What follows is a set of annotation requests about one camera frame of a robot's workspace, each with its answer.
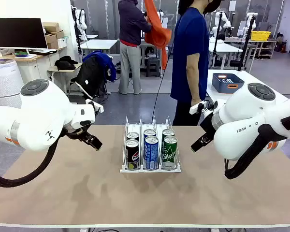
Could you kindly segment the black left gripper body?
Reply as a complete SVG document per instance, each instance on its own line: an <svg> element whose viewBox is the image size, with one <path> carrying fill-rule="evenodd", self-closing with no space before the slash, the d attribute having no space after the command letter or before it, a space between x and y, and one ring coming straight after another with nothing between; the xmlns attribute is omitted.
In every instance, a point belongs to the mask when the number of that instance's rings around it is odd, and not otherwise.
<svg viewBox="0 0 290 232"><path fill-rule="evenodd" d="M90 120L81 121L78 126L80 128L73 128L72 125L67 124L63 127L61 131L61 137L67 136L68 138L72 140L81 140L81 134L89 129L91 126Z"/></svg>

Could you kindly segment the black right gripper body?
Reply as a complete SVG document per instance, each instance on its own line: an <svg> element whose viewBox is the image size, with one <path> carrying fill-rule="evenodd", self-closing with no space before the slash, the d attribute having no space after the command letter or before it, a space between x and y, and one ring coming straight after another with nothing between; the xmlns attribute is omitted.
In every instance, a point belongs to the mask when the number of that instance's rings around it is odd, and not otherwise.
<svg viewBox="0 0 290 232"><path fill-rule="evenodd" d="M214 106L203 108L201 113L204 119L200 123L200 126L205 131L201 139L213 139L219 128L219 113L215 110Z"/></svg>

